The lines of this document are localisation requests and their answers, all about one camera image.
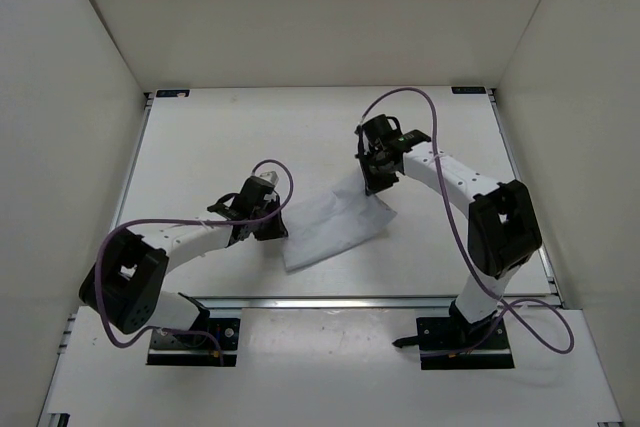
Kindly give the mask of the white skirt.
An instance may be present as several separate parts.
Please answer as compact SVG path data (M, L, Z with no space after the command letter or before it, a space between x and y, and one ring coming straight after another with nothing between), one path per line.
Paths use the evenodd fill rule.
M289 235L282 244L287 273L348 251L385 230L397 212L365 193L364 177L354 170L329 190L283 210Z

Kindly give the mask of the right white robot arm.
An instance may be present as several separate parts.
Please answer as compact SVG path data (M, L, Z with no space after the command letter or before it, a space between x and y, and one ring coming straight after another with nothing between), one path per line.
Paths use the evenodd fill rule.
M446 155L434 136L402 131L393 116L378 115L355 133L367 194L407 177L440 194L446 215L464 215L467 233L454 239L469 278L449 308L448 334L457 347L473 346L488 334L515 273L541 247L528 188L519 180L500 182L480 174Z

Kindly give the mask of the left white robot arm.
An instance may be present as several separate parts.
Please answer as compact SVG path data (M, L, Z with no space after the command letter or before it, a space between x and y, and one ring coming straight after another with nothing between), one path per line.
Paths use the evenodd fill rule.
M163 290L165 276L209 252L254 237L258 241L288 236L277 212L277 173L250 176L238 193L209 206L189 225L165 225L147 234L125 228L107 243L101 262L104 310L123 334L151 326L174 331L188 345L203 342L209 312L194 298Z

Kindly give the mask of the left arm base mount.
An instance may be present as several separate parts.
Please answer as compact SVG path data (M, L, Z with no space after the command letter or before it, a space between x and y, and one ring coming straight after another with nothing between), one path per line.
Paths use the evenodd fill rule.
M206 336L173 335L153 332L146 364L165 367L235 367L240 337L241 319L210 318L207 331L219 343Z

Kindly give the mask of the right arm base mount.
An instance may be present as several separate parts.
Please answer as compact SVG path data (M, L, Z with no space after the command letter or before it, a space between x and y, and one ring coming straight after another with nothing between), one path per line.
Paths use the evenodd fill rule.
M503 320L490 318L476 332L465 336L452 317L419 317L417 333L392 342L396 348L417 346L421 369L508 370L515 367Z

